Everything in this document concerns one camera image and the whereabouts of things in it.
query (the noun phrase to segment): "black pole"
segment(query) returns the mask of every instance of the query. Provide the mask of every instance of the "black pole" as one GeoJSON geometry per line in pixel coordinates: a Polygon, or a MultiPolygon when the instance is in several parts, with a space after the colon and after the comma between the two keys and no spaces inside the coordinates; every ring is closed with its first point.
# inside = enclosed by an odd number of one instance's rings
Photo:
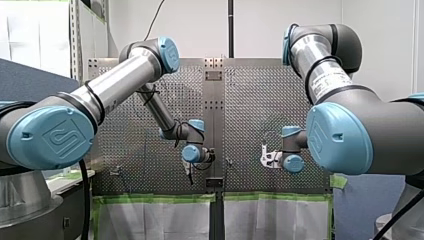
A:
{"type": "Polygon", "coordinates": [[[234,58],[234,0],[228,0],[228,52],[234,58]]]}

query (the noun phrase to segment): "pegboard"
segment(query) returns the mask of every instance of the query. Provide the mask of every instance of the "pegboard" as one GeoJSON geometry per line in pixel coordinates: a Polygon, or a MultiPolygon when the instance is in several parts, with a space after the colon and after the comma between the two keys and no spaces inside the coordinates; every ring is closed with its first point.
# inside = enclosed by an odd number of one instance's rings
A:
{"type": "MultiPolygon", "coordinates": [[[[89,63],[94,78],[117,60],[91,59],[89,63]]],[[[202,59],[182,60],[178,73],[156,82],[162,100],[180,121],[203,116],[202,66],[202,59]]],[[[95,195],[205,192],[204,172],[193,172],[193,185],[185,174],[183,141],[174,148],[174,141],[160,139],[156,122],[136,94],[106,117],[97,140],[103,166],[93,181],[95,195]]]]}
{"type": "Polygon", "coordinates": [[[328,173],[307,150],[299,174],[264,168],[259,161],[262,139],[268,152],[281,149],[283,126],[305,127],[310,105],[303,81],[281,59],[225,59],[224,66],[225,191],[330,192],[328,173]]]}
{"type": "MultiPolygon", "coordinates": [[[[209,60],[182,59],[180,71],[164,76],[157,89],[175,118],[205,117],[207,129],[214,125],[213,145],[222,148],[217,149],[222,154],[215,164],[222,171],[212,175],[224,178],[223,190],[329,193],[329,175],[308,151],[302,152],[306,165],[300,174],[264,168],[259,161],[265,133],[272,151],[281,147],[283,126],[305,127],[310,105],[303,81],[281,66],[280,59],[224,59],[223,66],[215,69],[222,71],[222,79],[205,81],[205,71],[210,70],[205,61],[209,60]],[[211,107],[206,99],[218,104],[213,105],[219,110],[213,119],[205,110],[211,107]]],[[[115,66],[117,59],[91,59],[89,63],[94,78],[115,66]]],[[[183,143],[174,149],[173,141],[159,139],[156,122],[136,95],[107,117],[99,128],[98,143],[96,152],[103,166],[94,178],[95,195],[206,191],[206,173],[195,171],[194,185],[190,185],[181,164],[183,143]],[[121,168],[118,175],[117,166],[121,168]]]]}

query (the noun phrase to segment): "blue joint cap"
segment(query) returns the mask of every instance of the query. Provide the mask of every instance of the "blue joint cap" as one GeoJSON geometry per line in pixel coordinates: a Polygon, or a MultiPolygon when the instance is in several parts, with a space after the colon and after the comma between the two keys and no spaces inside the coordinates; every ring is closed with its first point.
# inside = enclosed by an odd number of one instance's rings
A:
{"type": "Polygon", "coordinates": [[[161,139],[166,139],[166,138],[165,138],[165,135],[163,134],[163,131],[162,131],[162,129],[161,129],[161,128],[159,128],[159,137],[160,137],[161,139]]]}
{"type": "Polygon", "coordinates": [[[414,93],[408,98],[416,98],[416,99],[424,101],[424,93],[414,93]]]}
{"type": "Polygon", "coordinates": [[[200,151],[194,145],[187,145],[183,148],[182,151],[183,160],[189,163],[198,163],[200,162],[200,151]]]}
{"type": "Polygon", "coordinates": [[[34,170],[69,167],[90,150],[94,129],[80,111],[49,106],[34,110],[15,123],[7,150],[19,165],[34,170]]]}
{"type": "Polygon", "coordinates": [[[14,103],[15,101],[0,101],[0,108],[1,107],[4,107],[4,106],[6,106],[6,105],[9,105],[9,104],[12,104],[12,103],[14,103]]]}
{"type": "Polygon", "coordinates": [[[167,37],[158,38],[159,54],[166,73],[174,73],[180,67],[180,55],[174,41],[167,37]]]}
{"type": "Polygon", "coordinates": [[[373,146],[361,121],[336,103],[313,107],[306,119],[309,151],[315,162],[328,171],[359,175],[373,161],[373,146]]]}
{"type": "Polygon", "coordinates": [[[302,131],[302,128],[299,126],[284,126],[281,130],[281,134],[283,138],[293,136],[295,134],[298,134],[302,131]]]}
{"type": "Polygon", "coordinates": [[[188,121],[188,124],[190,124],[191,126],[193,126],[194,128],[196,128],[199,131],[202,131],[202,132],[205,131],[205,122],[203,122],[203,120],[200,120],[200,119],[190,119],[188,121]]]}
{"type": "Polygon", "coordinates": [[[283,167],[291,173],[299,173],[305,167],[305,161],[301,156],[293,154],[284,159],[283,167]]]}

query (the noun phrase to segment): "label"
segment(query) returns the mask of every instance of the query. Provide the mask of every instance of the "label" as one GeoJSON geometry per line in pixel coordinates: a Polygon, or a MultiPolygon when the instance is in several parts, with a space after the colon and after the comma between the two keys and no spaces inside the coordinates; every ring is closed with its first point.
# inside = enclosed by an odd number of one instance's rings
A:
{"type": "Polygon", "coordinates": [[[352,85],[352,79],[340,68],[332,68],[319,75],[310,84],[312,93],[317,100],[333,89],[349,85],[352,85]]]}
{"type": "Polygon", "coordinates": [[[114,100],[113,103],[105,107],[105,114],[108,115],[118,106],[117,100],[114,100]]]}

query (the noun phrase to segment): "black cable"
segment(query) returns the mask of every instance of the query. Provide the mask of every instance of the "black cable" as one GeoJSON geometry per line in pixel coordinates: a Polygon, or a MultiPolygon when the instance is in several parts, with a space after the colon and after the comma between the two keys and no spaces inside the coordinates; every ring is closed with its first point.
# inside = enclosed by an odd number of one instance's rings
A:
{"type": "Polygon", "coordinates": [[[188,180],[190,181],[190,185],[193,185],[194,184],[194,182],[193,182],[193,175],[192,175],[192,173],[191,173],[191,166],[188,166],[188,180]]]}
{"type": "Polygon", "coordinates": [[[177,148],[178,144],[180,143],[180,136],[183,134],[183,128],[182,128],[182,123],[180,122],[180,120],[178,119],[174,119],[174,120],[178,124],[177,131],[175,132],[175,145],[174,145],[174,148],[177,148]]]}
{"type": "Polygon", "coordinates": [[[31,101],[20,101],[20,102],[9,103],[0,108],[0,117],[3,117],[12,111],[15,111],[16,109],[28,108],[34,104],[35,102],[31,102],[31,101]]]}
{"type": "Polygon", "coordinates": [[[158,7],[158,9],[156,10],[155,16],[153,17],[152,23],[150,23],[149,31],[147,32],[147,35],[146,35],[146,37],[144,38],[144,41],[146,41],[146,40],[147,40],[147,38],[149,37],[149,35],[150,35],[150,31],[152,31],[153,24],[155,23],[156,18],[158,17],[158,14],[159,14],[160,8],[162,7],[162,4],[163,4],[164,2],[165,2],[165,0],[162,0],[162,2],[160,2],[159,7],[158,7]]]}
{"type": "Polygon", "coordinates": [[[82,225],[81,240],[88,240],[90,229],[90,183],[88,182],[87,167],[84,160],[79,161],[82,176],[82,186],[84,190],[84,222],[82,225]]]}
{"type": "Polygon", "coordinates": [[[200,134],[200,136],[202,136],[202,142],[205,141],[205,135],[203,135],[203,132],[200,131],[199,129],[193,127],[190,123],[188,122],[183,122],[184,124],[187,124],[189,127],[193,128],[194,131],[196,131],[198,134],[200,134]]]}
{"type": "Polygon", "coordinates": [[[291,60],[292,60],[292,52],[291,52],[291,39],[290,39],[290,37],[291,37],[291,33],[292,33],[292,31],[293,31],[293,29],[294,28],[296,28],[296,27],[299,27],[299,25],[298,24],[296,24],[296,23],[293,23],[292,25],[290,25],[290,27],[289,27],[289,30],[288,30],[288,33],[287,33],[287,48],[288,48],[288,62],[289,62],[289,64],[290,64],[290,66],[292,67],[292,69],[293,69],[293,71],[294,71],[294,73],[299,77],[299,78],[302,78],[302,76],[300,75],[300,73],[297,71],[297,69],[291,64],[291,60]]]}
{"type": "Polygon", "coordinates": [[[282,149],[275,151],[275,155],[274,155],[274,159],[272,159],[272,163],[274,163],[275,160],[277,160],[278,152],[281,152],[281,157],[283,157],[283,150],[282,149]]]}
{"type": "Polygon", "coordinates": [[[199,170],[199,171],[206,171],[206,170],[208,170],[211,166],[212,166],[212,163],[210,163],[207,167],[205,167],[205,168],[199,168],[198,166],[196,166],[196,165],[194,165],[194,163],[192,163],[191,165],[193,165],[193,167],[196,169],[196,170],[199,170]]]}
{"type": "Polygon", "coordinates": [[[413,103],[413,104],[419,105],[421,107],[424,107],[424,102],[421,101],[418,98],[402,98],[402,99],[393,100],[391,102],[394,102],[394,103],[409,102],[409,103],[413,103]]]}
{"type": "Polygon", "coordinates": [[[127,184],[127,180],[124,177],[124,172],[122,170],[122,167],[118,169],[117,173],[118,173],[119,179],[121,179],[122,185],[124,185],[125,193],[128,195],[131,195],[132,194],[131,186],[128,186],[127,184]]]}
{"type": "Polygon", "coordinates": [[[384,225],[384,227],[375,235],[375,237],[373,238],[373,240],[380,240],[384,234],[386,234],[386,232],[405,214],[407,213],[409,210],[411,210],[411,208],[413,208],[415,206],[415,204],[417,204],[419,201],[421,201],[424,198],[424,189],[421,190],[417,195],[415,195],[414,198],[412,198],[408,204],[406,204],[399,212],[397,212],[392,219],[390,219],[390,221],[388,223],[386,223],[386,225],[384,225]]]}
{"type": "Polygon", "coordinates": [[[150,100],[152,100],[153,99],[153,96],[155,95],[155,93],[157,93],[157,94],[160,94],[160,92],[158,91],[158,90],[156,90],[156,85],[155,84],[153,84],[153,89],[152,89],[152,91],[147,91],[147,92],[145,92],[145,91],[136,91],[137,93],[150,93],[150,96],[149,96],[149,98],[143,103],[143,106],[146,106],[147,105],[147,103],[149,103],[150,102],[150,100]]]}
{"type": "Polygon", "coordinates": [[[166,92],[166,94],[165,94],[166,104],[171,109],[171,112],[174,112],[174,106],[171,105],[171,102],[169,101],[169,91],[168,91],[168,85],[167,85],[166,81],[164,81],[163,78],[161,78],[161,79],[159,79],[159,83],[160,83],[161,87],[163,86],[163,88],[166,92]]]}

